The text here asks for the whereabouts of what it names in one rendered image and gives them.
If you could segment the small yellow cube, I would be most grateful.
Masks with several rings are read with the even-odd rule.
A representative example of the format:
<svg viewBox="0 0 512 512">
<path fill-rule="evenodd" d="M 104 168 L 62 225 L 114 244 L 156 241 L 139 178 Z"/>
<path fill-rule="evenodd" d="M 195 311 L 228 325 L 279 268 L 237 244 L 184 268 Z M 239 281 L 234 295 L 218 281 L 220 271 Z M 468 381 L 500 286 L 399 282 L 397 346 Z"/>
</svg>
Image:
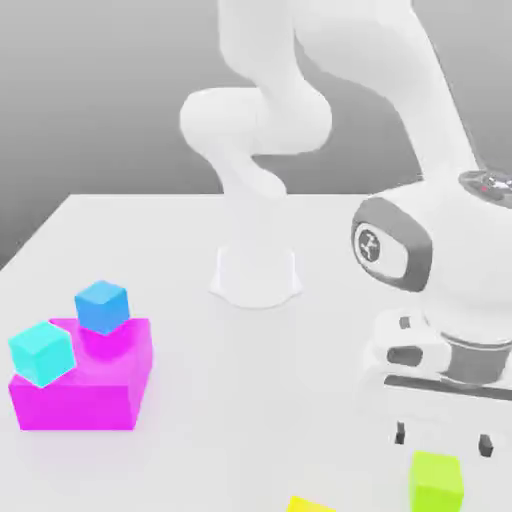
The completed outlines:
<svg viewBox="0 0 512 512">
<path fill-rule="evenodd" d="M 292 496 L 287 505 L 286 512 L 336 512 L 336 510 L 299 496 Z"/>
</svg>

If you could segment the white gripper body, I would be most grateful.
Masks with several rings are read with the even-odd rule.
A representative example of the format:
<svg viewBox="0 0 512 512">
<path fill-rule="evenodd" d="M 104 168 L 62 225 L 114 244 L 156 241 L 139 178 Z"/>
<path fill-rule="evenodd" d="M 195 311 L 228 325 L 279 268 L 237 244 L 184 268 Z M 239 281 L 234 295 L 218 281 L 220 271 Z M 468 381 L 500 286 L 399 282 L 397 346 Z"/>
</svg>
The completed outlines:
<svg viewBox="0 0 512 512">
<path fill-rule="evenodd" d="M 390 374 L 380 404 L 399 421 L 463 428 L 512 437 L 512 386 L 464 386 L 445 380 Z"/>
</svg>

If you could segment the small cyan cube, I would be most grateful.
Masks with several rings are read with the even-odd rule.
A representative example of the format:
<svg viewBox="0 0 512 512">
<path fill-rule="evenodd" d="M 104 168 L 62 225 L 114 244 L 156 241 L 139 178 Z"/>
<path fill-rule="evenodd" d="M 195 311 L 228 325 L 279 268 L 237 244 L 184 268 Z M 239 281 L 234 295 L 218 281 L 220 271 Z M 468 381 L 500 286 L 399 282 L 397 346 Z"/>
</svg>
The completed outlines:
<svg viewBox="0 0 512 512">
<path fill-rule="evenodd" d="M 8 340 L 17 375 L 44 388 L 76 367 L 68 331 L 50 323 L 38 323 Z"/>
</svg>

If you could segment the large magenta box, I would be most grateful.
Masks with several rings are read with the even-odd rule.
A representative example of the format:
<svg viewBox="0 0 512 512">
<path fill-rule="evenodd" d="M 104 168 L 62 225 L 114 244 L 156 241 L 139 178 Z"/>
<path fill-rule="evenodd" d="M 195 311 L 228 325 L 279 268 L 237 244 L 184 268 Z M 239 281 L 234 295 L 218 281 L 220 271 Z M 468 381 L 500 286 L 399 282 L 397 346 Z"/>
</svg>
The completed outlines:
<svg viewBox="0 0 512 512">
<path fill-rule="evenodd" d="M 70 337 L 76 367 L 39 388 L 15 375 L 8 384 L 22 430 L 132 430 L 153 363 L 151 324 L 131 318 L 108 335 L 76 318 L 50 323 Z"/>
</svg>

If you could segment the small blue cube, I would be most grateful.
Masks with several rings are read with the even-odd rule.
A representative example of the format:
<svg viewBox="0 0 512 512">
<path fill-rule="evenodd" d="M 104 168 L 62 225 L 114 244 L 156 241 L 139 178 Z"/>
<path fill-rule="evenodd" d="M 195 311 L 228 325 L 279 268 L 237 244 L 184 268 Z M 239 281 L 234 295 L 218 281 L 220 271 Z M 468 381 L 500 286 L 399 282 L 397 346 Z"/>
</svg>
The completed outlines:
<svg viewBox="0 0 512 512">
<path fill-rule="evenodd" d="M 99 280 L 74 297 L 80 326 L 101 335 L 109 335 L 130 319 L 127 290 Z"/>
</svg>

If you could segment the small lime green cube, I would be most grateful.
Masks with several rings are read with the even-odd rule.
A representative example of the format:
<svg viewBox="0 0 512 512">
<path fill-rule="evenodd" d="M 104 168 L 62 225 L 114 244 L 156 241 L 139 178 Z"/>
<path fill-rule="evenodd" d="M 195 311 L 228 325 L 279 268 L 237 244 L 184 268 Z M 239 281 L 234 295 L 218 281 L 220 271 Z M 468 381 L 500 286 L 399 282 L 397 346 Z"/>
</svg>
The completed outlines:
<svg viewBox="0 0 512 512">
<path fill-rule="evenodd" d="M 409 470 L 410 512 L 460 512 L 464 484 L 455 456 L 415 451 Z"/>
</svg>

